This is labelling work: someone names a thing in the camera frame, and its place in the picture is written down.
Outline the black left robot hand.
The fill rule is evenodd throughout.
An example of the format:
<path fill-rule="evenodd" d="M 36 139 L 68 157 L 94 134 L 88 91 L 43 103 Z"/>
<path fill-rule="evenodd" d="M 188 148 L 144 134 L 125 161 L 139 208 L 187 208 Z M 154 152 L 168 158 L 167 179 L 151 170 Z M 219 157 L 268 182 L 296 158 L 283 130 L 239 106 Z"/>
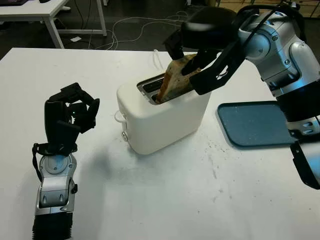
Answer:
<path fill-rule="evenodd" d="M 46 153 L 67 156 L 77 151 L 76 140 L 96 126 L 100 100 L 75 82 L 63 87 L 44 103 Z"/>

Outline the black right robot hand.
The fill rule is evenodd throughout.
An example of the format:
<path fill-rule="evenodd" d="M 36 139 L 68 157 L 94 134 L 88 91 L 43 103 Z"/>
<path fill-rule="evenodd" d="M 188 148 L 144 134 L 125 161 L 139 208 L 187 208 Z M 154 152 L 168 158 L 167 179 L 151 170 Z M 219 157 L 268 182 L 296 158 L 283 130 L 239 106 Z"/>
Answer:
<path fill-rule="evenodd" d="M 183 48 L 197 50 L 181 69 L 183 76 L 204 69 L 236 38 L 234 21 L 237 13 L 223 7 L 205 7 L 184 21 L 180 29 L 163 42 L 174 61 L 184 58 Z"/>

